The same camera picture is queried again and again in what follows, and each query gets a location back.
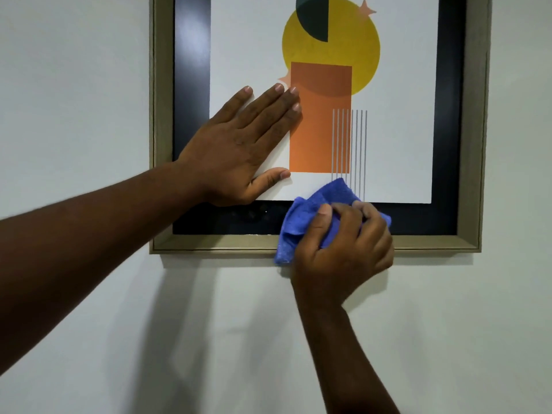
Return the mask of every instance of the abstract geometric art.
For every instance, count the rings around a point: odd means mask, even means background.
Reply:
[[[379,64],[373,13],[366,0],[361,6],[349,0],[296,0],[282,37],[288,73],[280,79],[299,88],[303,108],[303,119],[291,133],[292,172],[334,171],[332,114],[351,109],[352,96],[368,85]],[[348,154],[345,173],[350,172]]]

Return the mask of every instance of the cleaning cloth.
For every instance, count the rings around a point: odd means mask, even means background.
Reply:
[[[280,239],[278,241],[278,249],[274,262],[278,265],[289,264],[293,260],[295,247],[301,241],[303,235],[317,214],[318,209],[324,203],[345,203],[353,204],[355,200],[360,200],[353,191],[347,186],[342,178],[336,179],[325,186],[321,187],[315,194],[308,199],[297,198],[289,208],[281,226]],[[391,217],[381,214],[387,222],[387,226],[391,226]],[[332,223],[328,233],[322,240],[321,248],[326,248],[334,239],[340,226],[340,216],[334,212],[332,215]]]

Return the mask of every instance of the wooden frame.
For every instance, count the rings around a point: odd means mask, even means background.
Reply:
[[[150,164],[172,161],[174,0],[151,0]],[[491,0],[467,0],[456,236],[394,236],[402,253],[481,251]],[[273,254],[275,235],[156,236],[150,252]]]

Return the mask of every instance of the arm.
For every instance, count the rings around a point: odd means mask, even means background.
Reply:
[[[0,221],[0,374],[114,268],[192,206],[256,199],[289,177],[259,166],[300,117],[298,95],[240,90],[178,160],[101,190]]]
[[[322,205],[297,247],[292,284],[328,413],[398,413],[342,307],[358,286],[388,268],[394,255],[379,213],[369,204],[354,207],[335,205],[340,230],[320,250],[332,214]],[[362,226],[363,213],[368,221]]]

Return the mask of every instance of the artwork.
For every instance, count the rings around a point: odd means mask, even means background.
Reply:
[[[292,177],[261,199],[343,177],[364,200],[431,202],[437,18],[438,0],[211,0],[211,115],[244,85],[300,92],[259,170]]]

